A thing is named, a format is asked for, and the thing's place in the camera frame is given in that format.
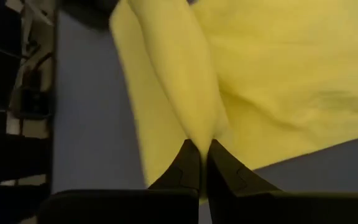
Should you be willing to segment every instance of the wire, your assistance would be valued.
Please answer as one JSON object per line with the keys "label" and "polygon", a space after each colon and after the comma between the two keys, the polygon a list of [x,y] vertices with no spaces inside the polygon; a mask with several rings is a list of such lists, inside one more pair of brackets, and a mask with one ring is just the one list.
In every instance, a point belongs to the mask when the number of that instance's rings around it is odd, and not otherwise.
{"label": "wire", "polygon": [[32,69],[32,72],[36,72],[41,67],[41,65],[51,57],[52,57],[52,52],[45,54],[42,58],[40,58],[37,64],[35,64],[34,68]]}
{"label": "wire", "polygon": [[14,58],[17,58],[17,59],[22,59],[22,58],[28,59],[28,56],[25,56],[25,55],[16,55],[16,54],[14,54],[14,53],[7,52],[7,51],[5,51],[5,50],[3,50],[3,49],[0,49],[0,53],[6,54],[6,55],[8,55],[8,56],[11,56],[11,57],[14,57]]}
{"label": "wire", "polygon": [[24,62],[22,62],[22,63],[20,64],[19,69],[20,69],[23,65],[25,65],[29,60],[31,60],[32,57],[33,57],[35,54],[37,54],[40,49],[41,49],[41,45],[36,46],[36,48],[31,52],[31,55],[29,56],[29,58],[27,58]]}

